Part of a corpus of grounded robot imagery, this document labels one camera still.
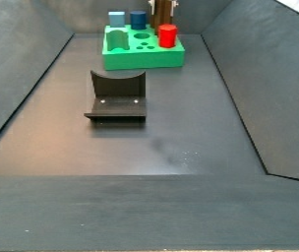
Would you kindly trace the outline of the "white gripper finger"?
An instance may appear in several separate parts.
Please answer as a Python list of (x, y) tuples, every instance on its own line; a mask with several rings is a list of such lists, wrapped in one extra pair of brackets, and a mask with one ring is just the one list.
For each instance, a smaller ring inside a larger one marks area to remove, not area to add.
[(178, 1), (177, 0), (172, 0), (172, 4), (170, 4), (170, 16), (174, 16), (174, 8), (178, 6)]
[(150, 6), (150, 15), (154, 15), (154, 0), (148, 0), (148, 4)]

